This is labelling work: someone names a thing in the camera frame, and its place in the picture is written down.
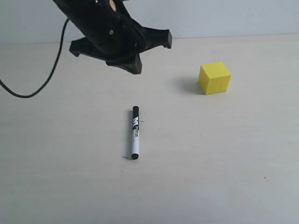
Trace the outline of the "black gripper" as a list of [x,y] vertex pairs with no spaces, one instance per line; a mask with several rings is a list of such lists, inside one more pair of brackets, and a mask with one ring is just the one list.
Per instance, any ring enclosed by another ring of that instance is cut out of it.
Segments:
[[56,0],[55,4],[84,35],[71,42],[70,52],[76,57],[91,56],[106,61],[108,66],[139,75],[142,72],[139,53],[158,46],[172,47],[169,29],[141,26],[119,0],[115,2],[117,11],[107,0]]

